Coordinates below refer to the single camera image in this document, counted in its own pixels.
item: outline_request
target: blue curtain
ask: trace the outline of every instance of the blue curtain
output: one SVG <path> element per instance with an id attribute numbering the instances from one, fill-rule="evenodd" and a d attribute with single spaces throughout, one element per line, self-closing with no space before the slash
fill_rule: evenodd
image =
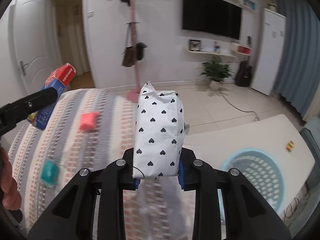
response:
<path id="1" fill-rule="evenodd" d="M 304 115 L 320 81 L 320 22 L 307 0 L 276 3 L 277 12 L 286 17 L 286 25 L 274 91 Z"/>

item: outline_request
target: metal bolt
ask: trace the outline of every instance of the metal bolt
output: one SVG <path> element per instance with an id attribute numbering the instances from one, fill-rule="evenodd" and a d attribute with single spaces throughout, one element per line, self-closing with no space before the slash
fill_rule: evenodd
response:
<path id="1" fill-rule="evenodd" d="M 124 159 L 119 159 L 119 160 L 116 161 L 116 164 L 118 166 L 124 166 L 125 165 L 125 160 Z"/>
<path id="2" fill-rule="evenodd" d="M 193 164 L 194 164 L 194 166 L 202 166 L 203 161 L 196 159 L 193 161 Z"/>
<path id="3" fill-rule="evenodd" d="M 89 174 L 89 170 L 84 168 L 79 171 L 80 176 L 87 176 Z"/>
<path id="4" fill-rule="evenodd" d="M 238 176 L 240 174 L 240 171 L 237 169 L 231 169 L 230 170 L 231 175 L 233 176 Z"/>

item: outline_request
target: door handle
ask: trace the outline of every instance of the door handle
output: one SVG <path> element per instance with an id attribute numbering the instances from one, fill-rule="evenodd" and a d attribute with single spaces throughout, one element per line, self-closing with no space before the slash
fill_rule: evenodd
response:
<path id="1" fill-rule="evenodd" d="M 23 60 L 20 61 L 20 68 L 21 68 L 22 76 L 26 76 L 26 70 L 24 69 L 24 67 L 27 65 L 28 65 L 28 63 L 24 64 Z"/>

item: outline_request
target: doorway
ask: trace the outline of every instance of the doorway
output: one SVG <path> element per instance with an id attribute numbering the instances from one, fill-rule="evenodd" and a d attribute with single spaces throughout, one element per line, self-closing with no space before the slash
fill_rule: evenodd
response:
<path id="1" fill-rule="evenodd" d="M 76 69 L 71 90 L 95 88 L 84 40 L 82 0 L 52 0 L 61 59 Z"/>

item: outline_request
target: white door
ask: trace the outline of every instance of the white door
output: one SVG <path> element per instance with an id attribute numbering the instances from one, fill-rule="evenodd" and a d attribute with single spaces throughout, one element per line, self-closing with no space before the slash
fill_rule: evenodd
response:
<path id="1" fill-rule="evenodd" d="M 285 16 L 265 9 L 263 38 L 251 87 L 270 95 L 278 73 L 284 44 Z"/>
<path id="2" fill-rule="evenodd" d="M 45 0 L 17 0 L 13 42 L 20 73 L 28 94 L 44 85 L 53 71 L 45 25 Z"/>

